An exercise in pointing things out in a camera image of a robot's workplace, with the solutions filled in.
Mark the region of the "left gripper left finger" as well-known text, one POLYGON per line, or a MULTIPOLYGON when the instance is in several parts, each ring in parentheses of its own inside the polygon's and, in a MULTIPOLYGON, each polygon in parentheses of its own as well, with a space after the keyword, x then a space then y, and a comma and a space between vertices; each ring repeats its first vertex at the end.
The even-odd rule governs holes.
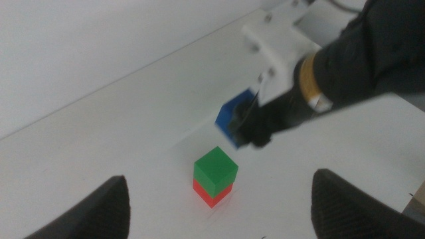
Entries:
POLYGON ((127 238, 130 228, 126 178, 113 176, 57 219, 28 235, 40 239, 127 238))

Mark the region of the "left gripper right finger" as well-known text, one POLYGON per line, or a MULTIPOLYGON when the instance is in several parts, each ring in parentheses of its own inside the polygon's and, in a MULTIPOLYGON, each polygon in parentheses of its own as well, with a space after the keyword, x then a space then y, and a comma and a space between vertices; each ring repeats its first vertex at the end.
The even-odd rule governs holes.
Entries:
POLYGON ((383 204, 329 169, 311 188, 311 221, 318 238, 423 238, 424 224, 383 204))

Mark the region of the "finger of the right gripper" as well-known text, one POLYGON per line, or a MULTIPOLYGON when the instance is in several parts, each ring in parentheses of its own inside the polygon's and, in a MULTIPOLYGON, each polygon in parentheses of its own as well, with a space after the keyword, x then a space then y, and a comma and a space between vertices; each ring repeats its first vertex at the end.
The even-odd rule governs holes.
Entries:
POLYGON ((264 113, 258 105, 257 96, 236 105, 228 123, 228 131, 237 148, 248 145, 263 148, 271 141, 271 133, 266 129, 264 113))

